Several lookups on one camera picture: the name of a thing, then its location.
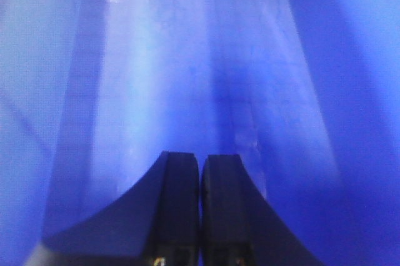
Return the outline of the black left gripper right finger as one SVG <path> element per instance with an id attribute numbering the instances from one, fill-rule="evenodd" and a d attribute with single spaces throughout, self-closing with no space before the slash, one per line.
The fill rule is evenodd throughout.
<path id="1" fill-rule="evenodd" d="M 209 155 L 201 189 L 205 265 L 322 265 L 266 202 L 239 155 Z"/>

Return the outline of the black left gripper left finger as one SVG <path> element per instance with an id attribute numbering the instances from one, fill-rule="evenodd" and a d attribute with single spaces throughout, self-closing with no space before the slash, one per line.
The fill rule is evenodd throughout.
<path id="1" fill-rule="evenodd" d="M 26 265 L 197 265 L 199 167 L 164 151 L 120 198 L 41 240 Z"/>

